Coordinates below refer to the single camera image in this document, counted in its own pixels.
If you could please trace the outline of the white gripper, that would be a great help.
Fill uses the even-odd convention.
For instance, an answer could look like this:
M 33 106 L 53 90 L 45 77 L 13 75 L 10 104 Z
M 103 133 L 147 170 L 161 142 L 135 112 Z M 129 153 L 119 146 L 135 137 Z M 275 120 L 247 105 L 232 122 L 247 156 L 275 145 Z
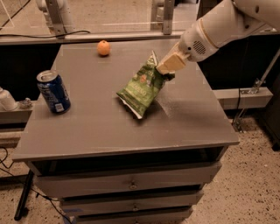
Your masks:
M 157 65 L 161 74 L 178 71 L 186 66 L 186 61 L 200 62 L 218 51 L 218 47 L 205 33 L 203 20 L 197 20 L 185 30 L 180 41 L 162 58 Z

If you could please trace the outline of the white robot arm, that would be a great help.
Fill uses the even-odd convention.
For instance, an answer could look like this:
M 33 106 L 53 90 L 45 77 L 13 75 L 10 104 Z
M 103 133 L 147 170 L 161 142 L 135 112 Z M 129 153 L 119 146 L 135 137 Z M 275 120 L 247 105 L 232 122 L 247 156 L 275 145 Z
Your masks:
M 174 73 L 187 61 L 205 60 L 229 42 L 266 26 L 280 30 L 280 0 L 222 0 L 184 31 L 156 69 L 161 74 Z

